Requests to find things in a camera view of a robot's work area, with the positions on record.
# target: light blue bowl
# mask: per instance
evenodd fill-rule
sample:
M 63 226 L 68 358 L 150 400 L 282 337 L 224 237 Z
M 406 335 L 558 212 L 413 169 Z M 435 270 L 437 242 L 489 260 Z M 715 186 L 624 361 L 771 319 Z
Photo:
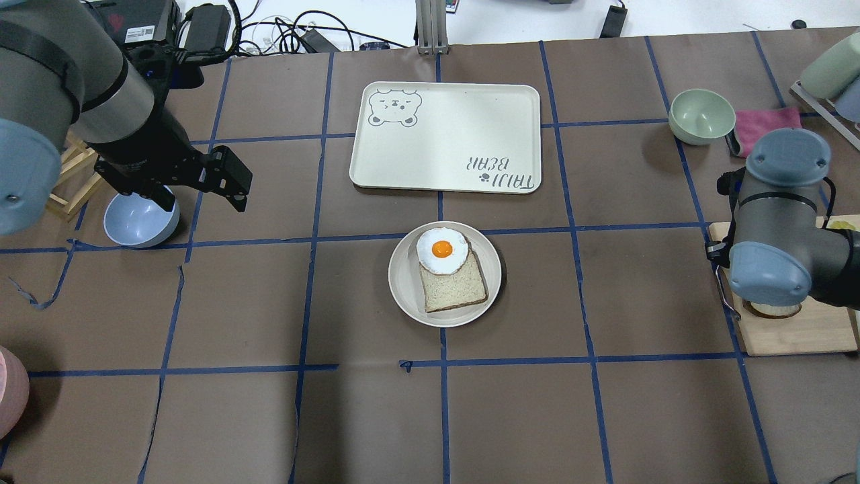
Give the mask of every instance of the light blue bowl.
M 690 89 L 678 94 L 669 108 L 672 134 L 690 145 L 708 145 L 734 129 L 734 109 L 712 90 Z
M 105 210 L 105 233 L 113 242 L 126 247 L 142 249 L 161 244 L 178 224 L 179 204 L 174 202 L 173 210 L 165 212 L 136 193 L 115 196 Z

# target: fried egg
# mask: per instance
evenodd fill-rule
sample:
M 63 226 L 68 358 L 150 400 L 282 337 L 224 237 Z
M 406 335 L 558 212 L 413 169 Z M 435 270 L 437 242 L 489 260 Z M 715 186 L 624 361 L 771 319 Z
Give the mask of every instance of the fried egg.
M 457 272 L 469 255 L 469 242 L 456 230 L 437 227 L 424 232 L 416 246 L 418 262 L 424 269 L 443 276 Z

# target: egg white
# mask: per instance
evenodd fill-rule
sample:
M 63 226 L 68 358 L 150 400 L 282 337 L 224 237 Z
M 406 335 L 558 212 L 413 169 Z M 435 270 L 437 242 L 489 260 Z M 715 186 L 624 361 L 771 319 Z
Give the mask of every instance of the egg white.
M 433 244 L 440 240 L 446 240 L 453 251 L 446 258 L 438 258 L 433 255 Z M 466 262 L 469 256 L 469 242 L 462 233 L 447 227 L 436 227 L 424 232 L 416 245 L 418 251 L 418 262 L 424 269 L 443 276 L 457 272 Z

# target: mint green bowl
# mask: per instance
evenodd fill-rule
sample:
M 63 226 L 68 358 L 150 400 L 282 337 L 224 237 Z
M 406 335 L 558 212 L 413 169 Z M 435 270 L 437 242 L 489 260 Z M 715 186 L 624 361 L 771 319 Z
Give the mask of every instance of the mint green bowl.
M 734 109 L 712 90 L 690 89 L 675 96 L 669 108 L 672 134 L 690 145 L 708 145 L 734 129 Z

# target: toast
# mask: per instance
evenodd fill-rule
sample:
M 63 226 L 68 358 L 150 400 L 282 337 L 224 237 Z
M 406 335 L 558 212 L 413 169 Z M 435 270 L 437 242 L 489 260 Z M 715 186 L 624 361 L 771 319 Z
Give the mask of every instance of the toast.
M 428 313 L 480 304 L 487 300 L 487 283 L 478 257 L 469 249 L 466 262 L 457 272 L 437 275 L 418 264 L 424 287 L 424 310 Z

